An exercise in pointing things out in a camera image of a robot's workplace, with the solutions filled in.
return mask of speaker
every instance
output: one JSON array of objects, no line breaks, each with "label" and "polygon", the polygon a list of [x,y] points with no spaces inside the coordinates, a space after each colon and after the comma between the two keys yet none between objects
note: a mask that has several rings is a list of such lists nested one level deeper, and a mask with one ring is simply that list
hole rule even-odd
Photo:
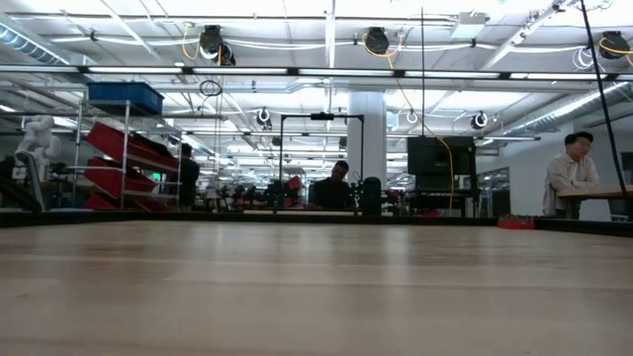
[{"label": "speaker", "polygon": [[363,217],[379,217],[382,211],[380,179],[368,177],[363,182]]}]

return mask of metal shelving rack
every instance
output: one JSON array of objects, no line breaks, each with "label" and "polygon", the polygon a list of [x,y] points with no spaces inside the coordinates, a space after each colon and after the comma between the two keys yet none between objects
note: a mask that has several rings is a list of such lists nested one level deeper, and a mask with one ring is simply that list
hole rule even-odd
[{"label": "metal shelving rack", "polygon": [[[69,167],[71,169],[74,170],[73,173],[73,183],[72,183],[72,202],[74,204],[75,199],[76,199],[76,189],[77,189],[77,179],[78,179],[78,173],[82,172],[82,171],[86,171],[88,169],[95,169],[95,170],[113,170],[113,171],[121,171],[122,175],[121,175],[121,205],[120,205],[120,209],[124,209],[125,208],[125,197],[126,196],[130,196],[130,197],[146,197],[146,198],[152,198],[152,199],[156,199],[156,200],[175,200],[176,201],[176,207],[179,206],[179,197],[180,197],[180,167],[181,167],[181,162],[182,162],[182,151],[181,151],[181,145],[178,145],[178,168],[176,170],[173,170],[173,168],[168,167],[168,166],[164,166],[161,165],[159,163],[155,163],[146,159],[143,159],[141,157],[137,157],[137,156],[133,156],[128,154],[128,143],[129,143],[129,137],[130,137],[130,121],[133,118],[131,116],[131,111],[132,109],[136,110],[137,112],[142,112],[142,109],[139,107],[135,107],[133,103],[131,103],[130,101],[126,101],[125,102],[125,121],[124,121],[124,144],[123,144],[123,158],[122,158],[122,167],[121,168],[115,168],[115,167],[89,167],[89,166],[79,166],[79,149],[81,147],[81,125],[82,125],[82,121],[83,121],[83,111],[84,111],[84,104],[87,104],[89,106],[95,106],[98,108],[99,105],[106,105],[106,106],[124,106],[122,105],[122,102],[104,102],[104,101],[91,101],[91,102],[86,102],[84,100],[81,100],[80,102],[80,106],[79,106],[79,112],[77,115],[77,134],[75,137],[75,160],[74,160],[74,166],[73,167]],[[146,119],[147,117],[156,117],[154,115],[146,115],[146,116],[140,116],[140,118],[144,118]],[[149,132],[148,134],[168,134],[168,133],[176,133],[177,134],[177,138],[178,141],[182,142],[182,132],[179,131],[161,131],[159,133],[152,133]],[[128,159],[131,159],[133,161],[137,161],[137,162],[142,162],[144,164],[146,164],[147,166],[154,166],[154,167],[159,167],[162,168],[162,171],[155,171],[157,173],[164,173],[164,171],[170,171],[173,173],[177,173],[178,175],[178,179],[176,181],[176,183],[163,183],[161,182],[160,185],[176,185],[176,195],[168,195],[168,194],[152,194],[152,193],[145,193],[145,192],[136,192],[136,191],[130,191],[130,190],[126,190],[126,174],[128,173]]]}]

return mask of black metal frame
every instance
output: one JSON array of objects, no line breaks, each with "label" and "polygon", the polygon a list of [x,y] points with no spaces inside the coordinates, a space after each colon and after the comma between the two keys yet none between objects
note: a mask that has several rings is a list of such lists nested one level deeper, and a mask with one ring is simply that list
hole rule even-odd
[{"label": "black metal frame", "polygon": [[[358,119],[360,120],[360,180],[363,180],[363,161],[365,153],[365,116],[364,115],[332,115],[334,119]],[[284,173],[284,122],[286,119],[311,119],[312,115],[282,115],[281,116],[281,128],[280,128],[280,143],[279,143],[279,181],[283,184]]]}]

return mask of wall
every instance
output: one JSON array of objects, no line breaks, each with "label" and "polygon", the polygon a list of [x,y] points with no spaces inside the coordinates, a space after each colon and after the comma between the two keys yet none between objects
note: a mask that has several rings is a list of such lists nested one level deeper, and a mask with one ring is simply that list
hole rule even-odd
[{"label": "wall", "polygon": [[[589,154],[595,162],[600,185],[617,186],[618,179],[613,164],[605,126],[586,129],[584,122],[595,121],[600,114],[563,125],[557,133],[540,133],[540,141],[511,143],[501,150],[499,157],[479,157],[478,172],[487,172],[509,167],[510,208],[513,214],[540,215],[542,211],[543,181],[550,160],[565,152],[565,135],[588,131],[594,134],[593,149]],[[615,142],[620,152],[633,152],[633,131],[629,130],[633,119],[613,123]],[[606,201],[586,201],[581,208],[581,220],[610,221],[610,210]]]},{"label": "wall", "polygon": [[541,140],[513,142],[501,150],[499,157],[479,157],[478,173],[504,167],[510,175],[510,209],[513,214],[541,215],[543,182],[550,160],[565,152],[565,136],[574,129],[566,124],[557,133],[541,133]]}]

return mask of power cord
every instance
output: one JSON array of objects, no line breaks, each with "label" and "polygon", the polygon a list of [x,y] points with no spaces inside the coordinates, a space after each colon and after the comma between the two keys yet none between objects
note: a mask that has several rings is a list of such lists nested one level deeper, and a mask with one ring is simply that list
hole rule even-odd
[{"label": "power cord", "polygon": [[589,24],[589,18],[587,14],[587,7],[585,6],[585,0],[581,0],[581,9],[583,11],[583,19],[585,20],[585,28],[587,29],[587,37],[589,47],[591,49],[591,57],[593,59],[593,70],[595,72],[595,78],[597,81],[597,88],[600,92],[600,101],[602,102],[602,111],[604,112],[604,122],[606,123],[606,131],[609,135],[609,143],[611,146],[611,155],[613,156],[613,164],[615,165],[615,172],[617,174],[617,179],[620,184],[620,189],[622,190],[622,196],[626,200],[627,211],[629,212],[629,220],[633,219],[633,202],[631,202],[631,197],[628,195],[626,191],[626,185],[624,184],[624,178],[622,177],[622,169],[620,167],[620,161],[617,158],[617,147],[615,146],[615,137],[613,135],[613,127],[611,125],[611,118],[609,117],[609,109],[606,103],[606,97],[604,96],[604,85],[602,83],[602,76],[600,75],[600,68],[597,62],[597,54],[595,53],[595,46],[593,46],[593,35],[591,34],[591,25]]}]

